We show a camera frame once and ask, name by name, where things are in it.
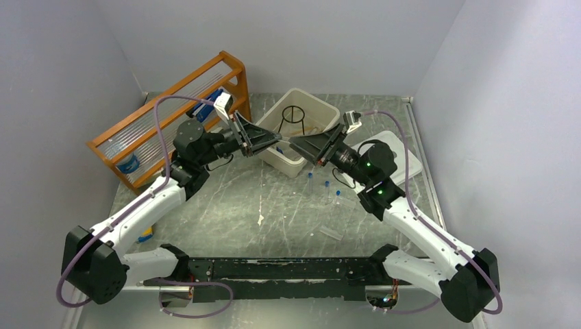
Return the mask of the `blue stapler on shelf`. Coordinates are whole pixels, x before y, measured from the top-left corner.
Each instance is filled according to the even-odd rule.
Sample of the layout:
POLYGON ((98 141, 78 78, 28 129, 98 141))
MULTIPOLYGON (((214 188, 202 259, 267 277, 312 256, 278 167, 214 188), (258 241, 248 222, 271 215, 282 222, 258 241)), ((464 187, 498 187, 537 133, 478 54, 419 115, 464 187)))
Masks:
MULTIPOLYGON (((218 96, 220 96, 223 93, 223 91, 224 90, 222 88, 216 89, 214 92, 212 92, 206 97, 206 100, 211 102, 216 101, 218 96)), ((186 116, 192 119, 196 119, 199 122, 203 123, 212 114, 213 111, 214 111, 213 105, 208 105, 206 103, 198 103, 186 112, 186 116)))

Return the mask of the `blue white roll on shelf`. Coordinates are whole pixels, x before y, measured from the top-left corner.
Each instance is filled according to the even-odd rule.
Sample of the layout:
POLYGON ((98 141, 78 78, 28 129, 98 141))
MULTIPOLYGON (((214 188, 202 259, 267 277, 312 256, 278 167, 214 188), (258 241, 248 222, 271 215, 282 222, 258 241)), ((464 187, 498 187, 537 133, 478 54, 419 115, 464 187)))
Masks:
POLYGON ((135 153, 124 157, 120 162, 116 163, 115 167, 122 174, 130 174, 135 172, 140 166, 140 161, 135 153))

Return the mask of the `beige plastic bin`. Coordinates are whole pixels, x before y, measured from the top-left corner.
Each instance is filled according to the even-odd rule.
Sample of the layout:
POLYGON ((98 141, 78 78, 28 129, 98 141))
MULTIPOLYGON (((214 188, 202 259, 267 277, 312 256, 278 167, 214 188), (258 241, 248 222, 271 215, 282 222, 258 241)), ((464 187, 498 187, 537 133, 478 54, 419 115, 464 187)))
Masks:
MULTIPOLYGON (((307 130, 312 130, 311 134, 323 132, 335 126, 340 112, 335 106, 332 106, 319 98, 307 93, 299 88, 292 88, 285 93, 277 102, 275 102, 266 113, 258 119, 256 125, 273 132, 277 132, 278 125, 281 121, 282 110, 289 105, 300 106, 305 110, 306 118, 304 120, 307 130)), ((300 124, 285 123, 282 127, 281 135, 283 140, 291 138, 291 132, 300 130, 300 124)), ((260 152, 258 157, 290 178, 295 178, 307 164, 307 160, 301 157, 296 151, 289 149, 280 149, 276 144, 260 152)))

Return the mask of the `tan rubber tubing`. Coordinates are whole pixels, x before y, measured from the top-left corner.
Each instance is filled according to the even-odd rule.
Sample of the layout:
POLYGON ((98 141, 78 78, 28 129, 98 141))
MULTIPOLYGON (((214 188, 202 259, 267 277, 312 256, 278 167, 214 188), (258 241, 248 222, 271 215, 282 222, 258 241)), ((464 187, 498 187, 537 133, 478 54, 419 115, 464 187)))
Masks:
POLYGON ((305 129, 305 130, 297 130, 297 131, 291 132, 289 134, 289 136, 290 137, 294 137, 294 136, 307 136, 307 135, 309 135, 311 133, 312 133, 312 130, 307 130, 307 129, 305 129))

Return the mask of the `clear test tube rack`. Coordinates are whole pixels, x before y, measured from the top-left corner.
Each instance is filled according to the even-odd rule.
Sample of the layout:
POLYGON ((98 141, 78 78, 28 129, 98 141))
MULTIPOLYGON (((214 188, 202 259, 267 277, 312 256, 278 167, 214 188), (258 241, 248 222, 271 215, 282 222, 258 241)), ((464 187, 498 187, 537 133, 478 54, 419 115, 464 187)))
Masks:
POLYGON ((320 226, 319 227, 319 231, 320 233, 336 240, 336 241, 341 241, 343 239, 343 235, 341 233, 339 233, 336 230, 333 230, 327 226, 320 226))

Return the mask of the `orange wooden shelf rack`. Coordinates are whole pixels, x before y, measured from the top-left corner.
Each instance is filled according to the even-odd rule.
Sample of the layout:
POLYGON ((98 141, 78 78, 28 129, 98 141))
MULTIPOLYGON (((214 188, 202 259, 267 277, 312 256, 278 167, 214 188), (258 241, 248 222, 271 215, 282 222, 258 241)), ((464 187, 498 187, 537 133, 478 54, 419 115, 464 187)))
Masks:
POLYGON ((177 99, 157 105, 158 98, 154 97, 86 144, 127 188, 136 192, 159 174, 164 165, 162 143, 157 136, 154 119, 159 118, 164 144, 172 152, 172 140, 178 125, 189 118, 186 112, 198 104, 193 99, 206 98, 219 88, 233 96, 233 110, 239 111, 246 119, 251 119, 245 65, 232 54, 221 51, 160 93, 161 97, 177 95, 177 99), (133 173, 122 174, 115 165, 131 153, 136 154, 140 166, 133 173))

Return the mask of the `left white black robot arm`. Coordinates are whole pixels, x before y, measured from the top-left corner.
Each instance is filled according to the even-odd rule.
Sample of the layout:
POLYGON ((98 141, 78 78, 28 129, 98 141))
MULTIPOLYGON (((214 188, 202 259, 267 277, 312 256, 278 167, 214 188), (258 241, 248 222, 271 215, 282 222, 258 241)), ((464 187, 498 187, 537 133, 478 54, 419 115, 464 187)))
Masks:
POLYGON ((130 254, 128 249, 147 228, 201 189, 211 162, 231 158, 236 151, 251 157, 282 139, 281 134, 254 125, 238 112, 227 123, 228 129, 219 133, 205 131, 196 119, 180 123, 171 161, 146 191, 93 228, 77 226, 67 234, 56 291, 61 305, 74 307, 62 296, 65 282, 96 304, 105 304, 123 287, 142 281, 194 282, 189 257, 179 248, 164 244, 139 254, 130 254))

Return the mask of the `white bin lid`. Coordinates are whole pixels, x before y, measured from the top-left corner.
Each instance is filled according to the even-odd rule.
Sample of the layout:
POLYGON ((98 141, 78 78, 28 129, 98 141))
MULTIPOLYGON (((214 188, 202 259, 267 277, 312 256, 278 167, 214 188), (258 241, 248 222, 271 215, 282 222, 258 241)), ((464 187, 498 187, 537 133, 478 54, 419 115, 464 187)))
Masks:
MULTIPOLYGON (((408 150, 408 165, 406 165, 404 156, 404 144, 394 133, 388 130, 384 130, 376 135, 373 135, 372 137, 365 139, 364 141, 371 140, 382 141, 390 147, 394 155, 395 164, 397 165, 396 171, 391 174, 391 179, 396 185, 398 186, 404 185, 406 181, 405 176, 406 169, 408 169, 409 178, 413 178, 423 171, 423 165, 421 161, 410 150, 408 150)), ((364 141, 352 144, 351 147, 357 150, 364 141)))

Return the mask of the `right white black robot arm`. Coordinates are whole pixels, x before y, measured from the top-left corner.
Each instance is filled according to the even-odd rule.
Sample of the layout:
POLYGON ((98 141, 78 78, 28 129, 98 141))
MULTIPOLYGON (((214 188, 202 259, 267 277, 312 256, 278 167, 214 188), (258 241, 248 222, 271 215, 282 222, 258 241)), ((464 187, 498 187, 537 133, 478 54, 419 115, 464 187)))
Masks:
POLYGON ((409 238, 428 260, 401 250, 370 265, 371 278, 385 284, 403 280, 437 296, 456 319, 469 323, 499 296, 496 255, 461 242, 425 216, 391 179, 400 168, 390 146, 369 139, 356 148, 345 143, 343 125, 309 136, 294 136, 290 147, 314 165, 333 164, 355 182, 362 207, 409 238))

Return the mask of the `yellow blue block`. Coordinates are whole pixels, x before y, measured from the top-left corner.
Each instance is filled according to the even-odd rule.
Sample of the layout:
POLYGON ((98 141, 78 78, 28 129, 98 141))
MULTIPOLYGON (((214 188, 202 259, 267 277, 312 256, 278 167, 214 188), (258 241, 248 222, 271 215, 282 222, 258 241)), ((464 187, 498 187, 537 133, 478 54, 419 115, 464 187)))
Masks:
POLYGON ((149 227, 138 238, 137 243, 144 243, 153 237, 153 228, 149 227))

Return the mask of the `black wire tripod stand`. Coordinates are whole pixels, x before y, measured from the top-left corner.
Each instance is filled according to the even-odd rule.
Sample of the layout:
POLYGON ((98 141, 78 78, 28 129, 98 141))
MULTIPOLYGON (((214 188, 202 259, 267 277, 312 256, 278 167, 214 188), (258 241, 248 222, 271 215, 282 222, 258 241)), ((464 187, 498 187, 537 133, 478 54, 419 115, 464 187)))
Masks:
POLYGON ((300 124, 301 130, 305 130, 305 123, 304 120, 306 118, 305 110, 296 105, 289 105, 286 106, 281 112, 281 121, 278 125, 277 132, 280 134, 282 131, 282 127, 285 123, 294 125, 300 124))

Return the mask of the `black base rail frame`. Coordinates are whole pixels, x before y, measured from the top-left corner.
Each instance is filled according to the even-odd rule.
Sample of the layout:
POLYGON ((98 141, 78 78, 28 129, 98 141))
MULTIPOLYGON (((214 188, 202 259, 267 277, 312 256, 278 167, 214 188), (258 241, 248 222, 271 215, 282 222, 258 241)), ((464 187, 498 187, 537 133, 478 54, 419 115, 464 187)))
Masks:
POLYGON ((442 273, 424 260, 392 252, 366 258, 191 258, 171 245, 117 256, 83 255, 66 280, 97 304, 124 287, 194 284, 194 302, 341 297, 364 301, 395 281, 434 295, 442 273))

